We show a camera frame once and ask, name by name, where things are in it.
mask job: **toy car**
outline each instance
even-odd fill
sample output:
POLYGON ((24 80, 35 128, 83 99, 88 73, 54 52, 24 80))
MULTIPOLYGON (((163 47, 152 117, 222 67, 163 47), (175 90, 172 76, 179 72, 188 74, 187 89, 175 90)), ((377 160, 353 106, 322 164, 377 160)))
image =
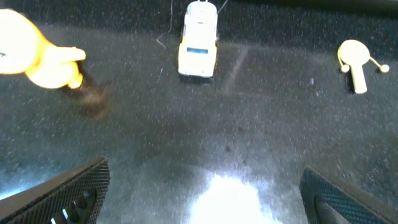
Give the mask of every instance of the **toy car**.
POLYGON ((217 8, 206 1, 188 5, 178 50, 178 73, 211 78, 217 54, 217 8))

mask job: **yellow rubber toy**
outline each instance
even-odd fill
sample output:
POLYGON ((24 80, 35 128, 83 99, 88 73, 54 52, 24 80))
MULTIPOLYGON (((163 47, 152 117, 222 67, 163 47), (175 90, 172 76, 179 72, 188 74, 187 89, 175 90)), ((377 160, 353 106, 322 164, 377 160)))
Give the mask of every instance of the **yellow rubber toy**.
POLYGON ((68 85, 74 89, 83 81, 76 61, 84 59, 84 50, 57 47, 26 17, 9 9, 0 9, 1 74, 24 72, 43 88, 68 85))

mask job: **white toy car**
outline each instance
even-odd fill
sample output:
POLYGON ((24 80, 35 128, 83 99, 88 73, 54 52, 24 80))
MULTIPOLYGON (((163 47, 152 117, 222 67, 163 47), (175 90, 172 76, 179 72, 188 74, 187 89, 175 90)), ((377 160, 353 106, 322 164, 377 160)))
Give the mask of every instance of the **white toy car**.
POLYGON ((217 54, 217 8, 206 1, 188 5, 178 50, 178 73, 211 78, 217 54))

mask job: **speckled black surface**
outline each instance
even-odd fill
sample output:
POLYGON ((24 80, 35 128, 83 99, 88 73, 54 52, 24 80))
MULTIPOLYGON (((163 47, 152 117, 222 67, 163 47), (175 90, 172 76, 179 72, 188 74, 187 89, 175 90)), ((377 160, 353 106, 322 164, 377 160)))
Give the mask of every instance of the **speckled black surface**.
POLYGON ((93 121, 56 91, 1 77, 0 194, 105 156, 98 223, 306 223, 305 165, 398 206, 398 20, 231 1, 215 80, 200 85, 176 73, 188 3, 175 1, 164 49, 168 1, 3 2, 84 49, 84 68, 113 90, 109 116, 93 121), (364 95, 338 71, 346 39, 391 68, 368 62, 364 95))

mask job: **granite countertop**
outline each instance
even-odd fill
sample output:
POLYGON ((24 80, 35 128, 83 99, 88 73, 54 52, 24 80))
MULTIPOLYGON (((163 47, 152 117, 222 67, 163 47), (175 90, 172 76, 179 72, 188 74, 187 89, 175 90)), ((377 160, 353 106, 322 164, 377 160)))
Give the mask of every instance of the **granite countertop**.
MULTIPOLYGON (((306 223, 299 179, 317 166, 398 207, 398 20, 230 1, 219 15, 213 83, 181 82, 190 1, 4 1, 46 38, 84 49, 112 86, 87 119, 23 75, 0 79, 0 195, 104 156, 111 183, 98 223, 306 223), (336 50, 364 42, 390 66, 364 66, 354 95, 336 50)), ((217 7, 222 1, 215 1, 217 7)))

